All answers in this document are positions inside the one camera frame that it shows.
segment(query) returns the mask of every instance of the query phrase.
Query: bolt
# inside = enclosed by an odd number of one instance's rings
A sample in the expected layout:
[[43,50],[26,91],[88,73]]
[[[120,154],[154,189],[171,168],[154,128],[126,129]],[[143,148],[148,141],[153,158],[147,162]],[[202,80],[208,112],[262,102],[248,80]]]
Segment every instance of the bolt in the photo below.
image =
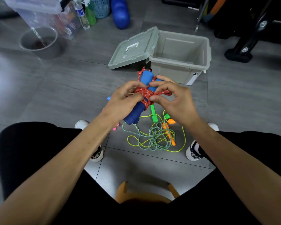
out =
[[268,24],[268,22],[266,20],[262,21],[259,25],[259,27],[263,28]]

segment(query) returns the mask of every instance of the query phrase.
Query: wooden chair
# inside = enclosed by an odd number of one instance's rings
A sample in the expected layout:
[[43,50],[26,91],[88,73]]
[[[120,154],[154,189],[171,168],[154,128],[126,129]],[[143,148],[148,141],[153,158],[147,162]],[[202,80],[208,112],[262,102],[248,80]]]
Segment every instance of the wooden chair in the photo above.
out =
[[[142,201],[149,201],[149,202],[156,202],[156,201],[161,201],[164,203],[170,203],[171,200],[161,196],[159,194],[155,193],[139,193],[139,192],[129,192],[127,193],[127,181],[124,181],[118,188],[118,191],[116,192],[116,197],[115,200],[121,204],[127,200],[131,199],[138,199]],[[176,191],[176,189],[173,187],[172,184],[168,185],[169,190],[171,191],[173,197],[176,199],[177,197],[180,196],[180,194]]]

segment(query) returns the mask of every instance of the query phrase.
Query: gray bucket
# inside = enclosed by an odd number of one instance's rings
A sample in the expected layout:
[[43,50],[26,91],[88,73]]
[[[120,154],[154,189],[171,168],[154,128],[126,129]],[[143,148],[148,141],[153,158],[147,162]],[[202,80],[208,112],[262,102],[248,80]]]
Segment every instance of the gray bucket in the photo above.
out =
[[57,31],[52,27],[37,27],[35,30],[47,43],[47,46],[44,47],[33,30],[29,29],[20,37],[20,47],[34,53],[41,59],[58,57],[62,51],[62,47],[58,40]]

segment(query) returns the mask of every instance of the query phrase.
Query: white shoe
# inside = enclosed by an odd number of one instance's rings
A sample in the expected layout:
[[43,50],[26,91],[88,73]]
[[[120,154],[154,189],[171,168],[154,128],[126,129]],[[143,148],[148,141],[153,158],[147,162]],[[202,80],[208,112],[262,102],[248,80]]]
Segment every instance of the white shoe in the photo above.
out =
[[85,129],[86,126],[88,125],[88,122],[85,121],[85,120],[80,120],[80,121],[77,121],[76,124],[75,124],[75,129]]
[[99,145],[98,150],[90,157],[90,161],[99,162],[103,158],[103,150],[101,145]]
[[[219,128],[216,124],[214,123],[208,123],[208,125],[215,131],[218,131]],[[191,161],[197,161],[200,159],[203,159],[204,157],[202,155],[199,155],[196,151],[195,151],[195,145],[197,144],[197,142],[194,140],[191,143],[191,146],[189,146],[185,152],[186,157],[191,160]]]

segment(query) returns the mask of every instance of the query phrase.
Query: perforated basket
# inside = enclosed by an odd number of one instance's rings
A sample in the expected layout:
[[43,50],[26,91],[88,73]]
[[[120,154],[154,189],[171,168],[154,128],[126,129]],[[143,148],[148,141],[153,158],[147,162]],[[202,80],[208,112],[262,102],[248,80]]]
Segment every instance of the perforated basket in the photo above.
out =
[[109,0],[92,0],[90,8],[97,19],[105,18],[110,13]]

